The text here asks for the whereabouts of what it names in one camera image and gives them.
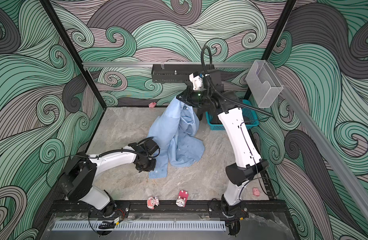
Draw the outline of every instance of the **crumpled pink object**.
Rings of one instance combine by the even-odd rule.
[[[257,188],[257,187],[252,188],[252,193],[253,193],[256,197],[260,196],[260,191],[258,190],[258,188]]]
[[[155,102],[148,104],[148,107],[150,107],[150,108],[154,108],[155,106],[156,106]]]

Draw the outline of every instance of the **wall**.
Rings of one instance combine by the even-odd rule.
[[[270,61],[368,191],[368,1],[297,6]],[[271,111],[252,132],[301,238],[368,239],[367,221],[282,95]]]
[[[260,59],[285,0],[52,0],[83,61]],[[221,69],[226,90],[243,97],[244,69]],[[166,105],[185,84],[153,83],[151,68],[91,68],[109,106]]]
[[[0,239],[35,238],[102,111],[40,2],[0,1]]]

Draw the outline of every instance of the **teal plastic basket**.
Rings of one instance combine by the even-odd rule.
[[[245,103],[247,105],[251,105],[251,103],[248,100],[245,100],[245,99],[243,99],[243,103]],[[246,117],[246,118],[249,118],[249,120],[252,120],[252,122],[247,122],[245,124],[247,129],[249,129],[251,127],[258,126],[257,115],[256,115],[255,111],[250,110],[248,108],[243,108],[242,110],[243,110],[243,117]],[[210,130],[225,130],[225,128],[222,124],[212,124],[212,123],[210,123],[210,121],[212,121],[212,119],[213,119],[213,116],[208,114],[208,112],[206,112],[206,117],[207,117],[207,122],[210,126]]]

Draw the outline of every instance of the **small pink object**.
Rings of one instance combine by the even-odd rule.
[[[257,187],[252,188],[252,192],[256,197],[260,196],[260,191]]]
[[[148,104],[148,107],[150,107],[150,108],[154,108],[155,106],[156,106],[155,102]]]
[[[186,190],[181,190],[179,192],[179,197],[176,200],[176,205],[179,207],[185,207],[188,200],[188,192]]]
[[[155,209],[155,205],[159,205],[159,198],[157,196],[155,198],[150,196],[147,200],[147,207],[150,209]]]

